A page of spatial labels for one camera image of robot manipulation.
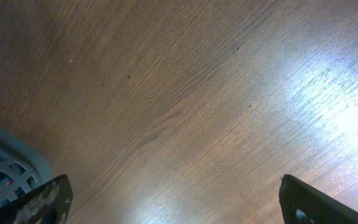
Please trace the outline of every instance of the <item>wood grain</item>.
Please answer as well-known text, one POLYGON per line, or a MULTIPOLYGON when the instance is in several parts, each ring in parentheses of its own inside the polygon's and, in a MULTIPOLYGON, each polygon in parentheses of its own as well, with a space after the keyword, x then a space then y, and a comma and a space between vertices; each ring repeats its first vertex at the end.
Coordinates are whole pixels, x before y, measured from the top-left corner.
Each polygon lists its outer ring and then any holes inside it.
POLYGON ((0 127, 69 223, 283 223, 287 173, 358 211, 358 1, 0 1, 0 127))

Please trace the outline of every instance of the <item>gray plastic basket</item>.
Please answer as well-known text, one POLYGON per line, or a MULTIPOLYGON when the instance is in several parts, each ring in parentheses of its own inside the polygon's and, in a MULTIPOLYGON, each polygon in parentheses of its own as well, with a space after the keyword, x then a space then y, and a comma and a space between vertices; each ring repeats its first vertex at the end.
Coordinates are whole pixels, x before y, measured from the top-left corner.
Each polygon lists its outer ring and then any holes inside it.
POLYGON ((37 151, 0 130, 0 207, 49 178, 49 164, 37 151))

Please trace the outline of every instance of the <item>wooden surface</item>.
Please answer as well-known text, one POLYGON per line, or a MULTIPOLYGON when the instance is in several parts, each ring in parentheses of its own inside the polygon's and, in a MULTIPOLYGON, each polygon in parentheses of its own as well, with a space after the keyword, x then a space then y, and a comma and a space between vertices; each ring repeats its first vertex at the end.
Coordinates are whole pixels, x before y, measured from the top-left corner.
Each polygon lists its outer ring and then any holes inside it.
POLYGON ((0 1, 0 127, 69 223, 283 223, 283 174, 358 211, 358 1, 0 1))

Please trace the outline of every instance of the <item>wooden table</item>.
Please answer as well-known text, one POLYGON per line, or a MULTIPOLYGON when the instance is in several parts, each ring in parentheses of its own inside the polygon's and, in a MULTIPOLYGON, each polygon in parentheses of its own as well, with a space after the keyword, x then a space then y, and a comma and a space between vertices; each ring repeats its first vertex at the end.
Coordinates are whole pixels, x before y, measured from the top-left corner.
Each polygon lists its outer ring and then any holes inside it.
POLYGON ((358 1, 0 1, 0 127, 69 223, 283 223, 283 174, 358 211, 358 1))

